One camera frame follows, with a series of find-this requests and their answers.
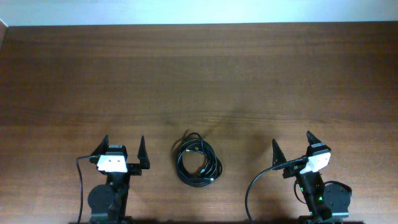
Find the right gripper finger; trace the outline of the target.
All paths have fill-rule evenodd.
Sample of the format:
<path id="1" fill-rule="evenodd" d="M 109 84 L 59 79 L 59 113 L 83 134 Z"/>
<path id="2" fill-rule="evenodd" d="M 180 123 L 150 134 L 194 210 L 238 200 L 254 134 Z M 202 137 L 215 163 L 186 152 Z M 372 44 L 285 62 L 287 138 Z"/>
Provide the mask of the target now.
<path id="1" fill-rule="evenodd" d="M 306 132 L 306 136 L 307 136 L 307 141 L 308 141 L 309 145 L 321 143 L 321 140 L 319 140 L 319 139 L 318 139 L 313 133 L 311 133 L 310 131 L 307 131 L 307 132 Z"/>
<path id="2" fill-rule="evenodd" d="M 275 139 L 272 140 L 272 165 L 279 166 L 287 162 L 284 153 Z"/>

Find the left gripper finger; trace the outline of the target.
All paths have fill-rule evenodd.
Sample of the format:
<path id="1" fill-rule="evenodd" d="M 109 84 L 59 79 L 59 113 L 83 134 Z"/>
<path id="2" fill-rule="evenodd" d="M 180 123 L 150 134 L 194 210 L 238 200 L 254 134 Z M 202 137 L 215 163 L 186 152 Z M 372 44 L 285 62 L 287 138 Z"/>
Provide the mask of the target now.
<path id="1" fill-rule="evenodd" d="M 106 134 L 99 146 L 90 154 L 90 156 L 105 155 L 109 147 L 109 136 Z"/>
<path id="2" fill-rule="evenodd" d="M 150 169 L 150 161 L 146 151 L 146 143 L 144 136 L 141 136 L 137 158 L 139 159 L 141 169 Z"/>

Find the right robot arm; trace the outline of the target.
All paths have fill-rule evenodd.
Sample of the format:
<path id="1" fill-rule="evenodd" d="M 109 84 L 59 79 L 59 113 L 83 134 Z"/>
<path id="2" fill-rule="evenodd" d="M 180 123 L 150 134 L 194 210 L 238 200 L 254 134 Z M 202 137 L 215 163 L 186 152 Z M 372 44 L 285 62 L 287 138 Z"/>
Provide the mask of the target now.
<path id="1" fill-rule="evenodd" d="M 294 185 L 300 187 L 303 203 L 310 212 L 300 216 L 299 223 L 343 223 L 349 216 L 352 189 L 334 180 L 323 181 L 320 170 L 330 161 L 331 148 L 310 131 L 306 133 L 308 147 L 305 155 L 288 161 L 275 139 L 272 140 L 272 168 L 283 170 L 283 178 L 295 177 Z"/>

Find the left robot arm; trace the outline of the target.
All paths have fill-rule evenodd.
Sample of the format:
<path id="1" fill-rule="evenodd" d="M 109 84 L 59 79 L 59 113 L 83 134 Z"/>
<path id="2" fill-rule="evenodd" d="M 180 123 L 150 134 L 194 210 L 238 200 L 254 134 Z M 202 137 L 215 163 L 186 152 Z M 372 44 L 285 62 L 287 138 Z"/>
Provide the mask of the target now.
<path id="1" fill-rule="evenodd" d="M 90 162 L 96 165 L 98 172 L 106 176 L 106 182 L 97 185 L 88 194 L 88 205 L 91 208 L 90 223 L 134 222 L 132 217 L 126 215 L 126 207 L 131 177 L 140 176 L 143 170 L 150 169 L 144 137 L 141 137 L 137 158 L 138 163 L 128 163 L 126 146 L 111 145 L 108 135 L 91 153 Z"/>

